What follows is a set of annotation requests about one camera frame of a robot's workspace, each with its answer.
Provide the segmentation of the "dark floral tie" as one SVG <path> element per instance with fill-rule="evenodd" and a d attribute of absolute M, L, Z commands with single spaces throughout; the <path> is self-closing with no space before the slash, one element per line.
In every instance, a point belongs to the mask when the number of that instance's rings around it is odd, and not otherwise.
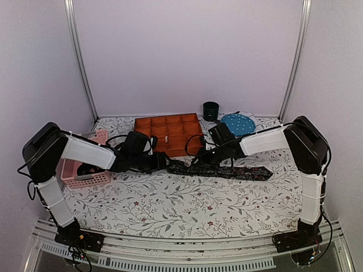
<path fill-rule="evenodd" d="M 222 167 L 207 164 L 187 166 L 180 161 L 170 163 L 167 170 L 169 173 L 182 176 L 220 177 L 247 181 L 266 181 L 273 175 L 266 167 Z"/>

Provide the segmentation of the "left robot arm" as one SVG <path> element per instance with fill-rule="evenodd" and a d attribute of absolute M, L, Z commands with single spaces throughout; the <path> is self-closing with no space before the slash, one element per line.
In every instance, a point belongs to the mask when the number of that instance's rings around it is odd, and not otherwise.
<path fill-rule="evenodd" d="M 49 122 L 22 149 L 24 164 L 18 172 L 28 170 L 25 175 L 53 218 L 58 234 L 72 246 L 81 245 L 85 238 L 66 203 L 59 179 L 67 184 L 74 181 L 78 187 L 93 186 L 110 173 L 148 173 L 168 165 L 167 154 L 155 151 L 157 137 L 131 131 L 116 146 L 111 146 L 106 137 L 107 133 L 98 133 L 86 138 Z"/>

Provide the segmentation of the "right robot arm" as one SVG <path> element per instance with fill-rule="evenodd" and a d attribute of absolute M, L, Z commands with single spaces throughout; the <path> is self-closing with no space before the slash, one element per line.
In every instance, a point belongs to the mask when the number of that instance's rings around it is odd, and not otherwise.
<path fill-rule="evenodd" d="M 218 164 L 235 155 L 245 158 L 283 149 L 289 149 L 292 153 L 302 179 L 302 211 L 293 242 L 298 247 L 305 247 L 314 240 L 324 217 L 322 205 L 326 195 L 326 173 L 332 157 L 327 140 L 305 116 L 201 151 L 192 163 Z"/>

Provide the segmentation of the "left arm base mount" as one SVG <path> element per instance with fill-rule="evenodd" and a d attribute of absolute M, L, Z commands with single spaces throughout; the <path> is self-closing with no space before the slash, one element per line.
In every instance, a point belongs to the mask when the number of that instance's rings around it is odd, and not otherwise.
<path fill-rule="evenodd" d="M 67 246 L 78 246 L 82 250 L 99 253 L 102 249 L 105 236 L 99 233 L 73 230 L 70 232 L 57 233 L 55 242 Z"/>

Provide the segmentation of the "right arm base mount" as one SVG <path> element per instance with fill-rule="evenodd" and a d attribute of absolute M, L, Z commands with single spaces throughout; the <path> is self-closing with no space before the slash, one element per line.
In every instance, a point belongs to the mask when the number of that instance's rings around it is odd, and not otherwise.
<path fill-rule="evenodd" d="M 323 239 L 319 233 L 309 235 L 306 231 L 279 231 L 272 235 L 272 242 L 278 253 L 319 245 L 322 241 Z"/>

